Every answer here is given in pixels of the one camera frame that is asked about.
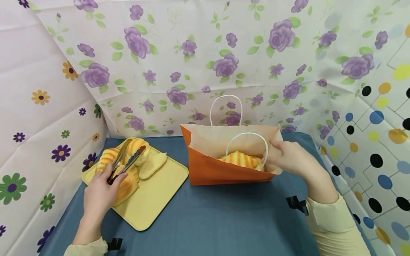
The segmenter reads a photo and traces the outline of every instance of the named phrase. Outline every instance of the bag handle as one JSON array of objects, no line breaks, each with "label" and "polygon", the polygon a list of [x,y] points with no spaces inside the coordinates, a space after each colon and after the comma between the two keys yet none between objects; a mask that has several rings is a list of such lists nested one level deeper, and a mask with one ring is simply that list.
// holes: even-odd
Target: bag handle
[{"label": "bag handle", "polygon": [[262,137],[262,136],[259,135],[259,134],[254,133],[254,132],[243,132],[243,133],[238,134],[238,135],[236,135],[235,137],[233,137],[233,139],[228,143],[228,146],[226,147],[225,159],[228,158],[228,148],[229,148],[229,145],[230,145],[236,138],[238,138],[239,136],[244,135],[244,134],[257,135],[257,136],[259,136],[259,137],[263,140],[263,142],[265,142],[266,153],[265,153],[265,156],[264,156],[264,160],[263,160],[262,166],[260,167],[261,169],[263,169],[263,167],[265,166],[265,163],[266,163],[266,159],[267,159],[266,156],[268,155],[268,143],[266,142],[266,140],[265,140],[264,137]]},{"label": "bag handle", "polygon": [[236,97],[235,95],[227,94],[227,95],[219,96],[219,97],[216,98],[216,99],[214,100],[214,102],[212,103],[212,105],[211,105],[211,110],[209,111],[209,120],[211,120],[211,126],[213,126],[212,117],[211,117],[212,108],[214,107],[214,104],[215,104],[216,100],[218,100],[218,99],[220,99],[220,98],[223,98],[223,97],[227,97],[227,96],[235,97],[235,98],[237,98],[238,101],[239,101],[239,105],[241,106],[241,119],[239,120],[239,125],[241,125],[241,123],[242,123],[242,115],[244,114],[244,109],[242,108],[242,102],[241,102],[241,100],[240,100],[238,97]]}]

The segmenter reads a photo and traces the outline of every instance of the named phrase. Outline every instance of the sleeve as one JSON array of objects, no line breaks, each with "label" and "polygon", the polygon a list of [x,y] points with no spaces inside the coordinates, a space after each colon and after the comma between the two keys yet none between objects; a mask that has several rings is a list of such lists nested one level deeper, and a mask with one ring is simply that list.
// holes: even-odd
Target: sleeve
[{"label": "sleeve", "polygon": [[87,245],[70,245],[64,256],[103,256],[108,251],[108,245],[101,237]]},{"label": "sleeve", "polygon": [[306,206],[309,212],[306,217],[307,224],[321,256],[370,256],[369,249],[340,194],[333,204],[321,204],[308,197]]}]

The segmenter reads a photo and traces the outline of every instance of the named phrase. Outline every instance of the blue tablecloth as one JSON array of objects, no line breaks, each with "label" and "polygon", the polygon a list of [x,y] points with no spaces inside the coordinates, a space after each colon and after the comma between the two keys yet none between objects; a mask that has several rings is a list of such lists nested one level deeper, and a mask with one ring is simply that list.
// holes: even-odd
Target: blue tablecloth
[{"label": "blue tablecloth", "polygon": [[[309,135],[296,132],[283,134],[283,139],[299,142],[323,165]],[[188,166],[182,137],[146,140]],[[104,148],[121,142],[107,139]],[[62,256],[72,242],[83,215],[85,187],[82,184],[74,195],[41,256]],[[287,205],[285,198],[294,195],[305,199],[306,185],[300,177],[285,172],[258,184],[191,187],[186,180],[148,230],[134,230],[110,210],[101,233],[107,241],[123,239],[121,249],[110,251],[109,256],[317,256],[305,216]]]}]

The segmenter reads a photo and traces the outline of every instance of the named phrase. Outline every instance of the yellow tray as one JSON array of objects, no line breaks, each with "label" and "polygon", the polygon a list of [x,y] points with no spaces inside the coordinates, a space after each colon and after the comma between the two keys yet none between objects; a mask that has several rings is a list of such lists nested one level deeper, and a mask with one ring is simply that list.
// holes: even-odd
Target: yellow tray
[{"label": "yellow tray", "polygon": [[[151,147],[150,155],[159,153]],[[82,180],[85,184],[88,185],[94,177],[96,166],[97,164],[94,164],[83,174]],[[123,203],[113,207],[113,210],[134,229],[144,231],[152,225],[187,177],[188,168],[168,157],[161,169],[149,179],[140,179],[139,188]]]}]

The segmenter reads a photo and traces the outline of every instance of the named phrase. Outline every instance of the yellow flower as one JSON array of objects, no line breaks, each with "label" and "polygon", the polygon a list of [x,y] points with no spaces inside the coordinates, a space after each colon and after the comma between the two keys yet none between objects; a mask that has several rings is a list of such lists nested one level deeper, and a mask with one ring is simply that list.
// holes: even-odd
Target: yellow flower
[{"label": "yellow flower", "polygon": [[31,99],[35,104],[41,104],[43,106],[45,103],[48,103],[50,96],[47,95],[46,91],[38,90],[37,92],[33,92]]},{"label": "yellow flower", "polygon": [[69,61],[63,62],[63,73],[66,74],[67,79],[71,79],[74,81],[74,79],[78,78],[77,72],[74,70],[73,66],[70,64]]}]

